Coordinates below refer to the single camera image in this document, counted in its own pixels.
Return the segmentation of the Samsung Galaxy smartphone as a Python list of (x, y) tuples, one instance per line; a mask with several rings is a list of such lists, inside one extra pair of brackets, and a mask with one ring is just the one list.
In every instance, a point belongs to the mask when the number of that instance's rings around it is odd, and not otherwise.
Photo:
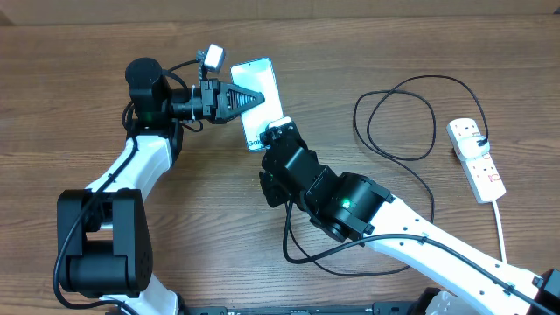
[(235, 85), (250, 92), (239, 99), (246, 146), (249, 151), (261, 151), (265, 145), (260, 135), (270, 123), (284, 117), (272, 61), (246, 61), (232, 66), (230, 74)]

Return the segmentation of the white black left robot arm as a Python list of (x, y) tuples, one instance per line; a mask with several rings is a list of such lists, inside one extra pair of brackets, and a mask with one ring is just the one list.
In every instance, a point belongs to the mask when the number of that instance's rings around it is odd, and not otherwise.
[(58, 254), (52, 287), (72, 310), (113, 305), (118, 314), (184, 314), (183, 298), (153, 273), (144, 202), (169, 171), (192, 123), (227, 123), (262, 103), (262, 93), (207, 77), (221, 62), (194, 60), (199, 85), (152, 58), (126, 68), (129, 104), (122, 112), (125, 148), (96, 181), (57, 201)]

